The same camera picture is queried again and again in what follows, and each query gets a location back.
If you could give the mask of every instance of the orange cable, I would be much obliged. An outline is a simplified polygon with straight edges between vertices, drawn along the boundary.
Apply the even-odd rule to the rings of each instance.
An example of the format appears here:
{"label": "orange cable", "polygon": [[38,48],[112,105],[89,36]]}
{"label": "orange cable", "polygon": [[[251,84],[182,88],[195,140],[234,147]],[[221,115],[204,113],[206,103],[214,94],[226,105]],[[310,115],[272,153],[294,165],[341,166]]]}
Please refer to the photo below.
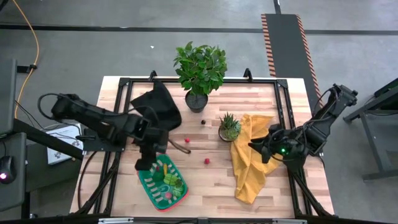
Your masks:
{"label": "orange cable", "polygon": [[[16,0],[12,0],[12,1],[14,2],[15,6],[17,6],[19,12],[20,12],[20,13],[22,14],[22,16],[24,17],[24,19],[25,19],[27,25],[29,26],[30,30],[31,30],[32,33],[33,33],[33,36],[35,37],[36,49],[37,49],[37,51],[36,51],[35,62],[34,62],[33,64],[34,64],[34,65],[37,65],[37,60],[39,59],[40,47],[39,47],[39,41],[37,40],[37,36],[36,36],[35,30],[33,30],[33,28],[32,28],[32,26],[31,26],[29,20],[26,18],[25,14],[24,14],[24,11],[22,11],[22,9],[19,7],[19,5],[18,5],[18,3],[16,2]],[[33,71],[34,71],[34,69],[33,69],[33,68],[30,68],[30,72],[29,72],[28,76],[26,77],[26,79],[25,79],[25,81],[24,81],[24,84],[22,84],[21,90],[20,90],[19,95],[18,95],[18,100],[17,100],[18,103],[19,103],[19,101],[21,100],[21,96],[22,96],[22,93],[24,92],[25,85],[26,85],[28,79],[30,78],[30,76],[33,74]],[[15,114],[14,114],[15,118],[17,118],[17,113],[18,113],[18,104],[17,104],[16,107],[15,107]]]}

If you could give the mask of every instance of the yellow towel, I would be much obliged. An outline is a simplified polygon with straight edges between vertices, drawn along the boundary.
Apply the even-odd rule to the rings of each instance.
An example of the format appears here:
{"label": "yellow towel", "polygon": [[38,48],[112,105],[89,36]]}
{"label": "yellow towel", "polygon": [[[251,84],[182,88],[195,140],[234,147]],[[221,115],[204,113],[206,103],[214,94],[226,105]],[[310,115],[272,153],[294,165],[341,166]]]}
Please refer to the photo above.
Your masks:
{"label": "yellow towel", "polygon": [[248,146],[251,139],[268,134],[270,116],[245,114],[241,120],[241,133],[231,144],[231,157],[236,178],[235,197],[245,203],[253,203],[266,184],[266,174],[276,169],[280,162],[271,158],[261,162],[261,154]]}

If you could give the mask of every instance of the green tray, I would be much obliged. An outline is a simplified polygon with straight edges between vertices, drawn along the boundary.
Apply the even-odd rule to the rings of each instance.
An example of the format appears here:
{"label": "green tray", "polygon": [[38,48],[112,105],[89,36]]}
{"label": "green tray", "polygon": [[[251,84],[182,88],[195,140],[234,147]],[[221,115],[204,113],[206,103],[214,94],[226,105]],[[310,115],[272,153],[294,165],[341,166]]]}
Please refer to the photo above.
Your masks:
{"label": "green tray", "polygon": [[[165,212],[174,208],[188,195],[188,187],[168,155],[159,154],[156,159],[157,162],[153,163],[150,170],[140,170],[138,176],[155,208]],[[167,164],[167,177],[174,176],[171,182],[168,181],[169,178],[166,180],[167,184],[164,181],[164,164]]]}

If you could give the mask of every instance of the green leafy plant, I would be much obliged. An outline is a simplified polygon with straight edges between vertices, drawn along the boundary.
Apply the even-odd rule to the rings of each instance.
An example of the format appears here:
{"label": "green leafy plant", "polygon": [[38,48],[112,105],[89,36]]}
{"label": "green leafy plant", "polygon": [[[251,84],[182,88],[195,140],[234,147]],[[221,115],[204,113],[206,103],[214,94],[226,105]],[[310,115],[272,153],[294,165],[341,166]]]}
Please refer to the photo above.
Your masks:
{"label": "green leafy plant", "polygon": [[241,124],[234,119],[234,115],[227,112],[220,120],[221,134],[227,139],[236,139],[241,132]]}
{"label": "green leafy plant", "polygon": [[191,90],[193,95],[208,95],[223,84],[227,71],[224,50],[207,45],[193,48],[191,41],[185,48],[177,47],[177,52],[174,67],[179,63],[180,68],[175,72],[185,90]]}

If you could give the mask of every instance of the black cloth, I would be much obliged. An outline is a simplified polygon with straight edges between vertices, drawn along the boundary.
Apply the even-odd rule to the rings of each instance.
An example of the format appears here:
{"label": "black cloth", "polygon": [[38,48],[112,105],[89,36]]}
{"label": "black cloth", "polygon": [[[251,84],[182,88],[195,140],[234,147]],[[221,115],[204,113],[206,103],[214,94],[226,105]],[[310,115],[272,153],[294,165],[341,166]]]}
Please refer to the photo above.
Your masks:
{"label": "black cloth", "polygon": [[166,129],[171,131],[181,125],[182,119],[180,111],[174,103],[172,96],[170,95],[166,86],[160,82],[154,82],[154,89],[144,93],[142,96],[131,101],[133,107],[138,106],[150,106],[156,112],[159,118],[157,123],[155,116],[149,108],[138,108],[137,111],[143,115],[143,117],[152,121],[153,127],[160,129]]}

